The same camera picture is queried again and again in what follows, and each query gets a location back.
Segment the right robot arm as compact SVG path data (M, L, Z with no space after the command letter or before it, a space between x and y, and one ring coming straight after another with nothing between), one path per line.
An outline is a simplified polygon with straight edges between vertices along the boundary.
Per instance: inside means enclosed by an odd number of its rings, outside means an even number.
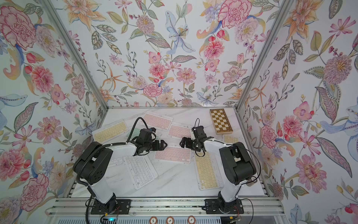
M192 128L191 137L182 138L180 146L195 152L212 153L221 158L226 181L218 198L224 203L233 202L242 185L254 183L258 179L256 166L241 142L221 142L207 136L204 127L198 126Z

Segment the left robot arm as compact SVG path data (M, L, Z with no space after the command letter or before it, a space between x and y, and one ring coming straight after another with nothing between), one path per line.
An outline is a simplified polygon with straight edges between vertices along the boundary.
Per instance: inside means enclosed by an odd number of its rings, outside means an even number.
M167 146L164 140L156 139L155 131L151 129L141 129L138 137L126 142L101 144L94 141L75 162L73 171L76 173L76 182L84 185L98 202L106 204L115 197L103 178L113 158L163 151Z

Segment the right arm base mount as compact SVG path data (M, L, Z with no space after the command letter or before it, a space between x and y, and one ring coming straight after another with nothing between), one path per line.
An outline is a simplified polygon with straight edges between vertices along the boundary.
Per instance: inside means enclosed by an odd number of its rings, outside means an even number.
M206 214L236 214L241 215L244 213L242 202L240 199L234 198L232 202L226 202L221 194L218 193L218 197L214 199L205 199L205 205L202 210Z

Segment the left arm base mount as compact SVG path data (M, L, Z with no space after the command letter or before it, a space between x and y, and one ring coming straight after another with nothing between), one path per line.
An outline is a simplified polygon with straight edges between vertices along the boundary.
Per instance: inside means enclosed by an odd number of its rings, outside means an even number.
M91 215L128 215L131 207L130 199L116 199L113 195L107 203L101 203L95 199L90 214Z

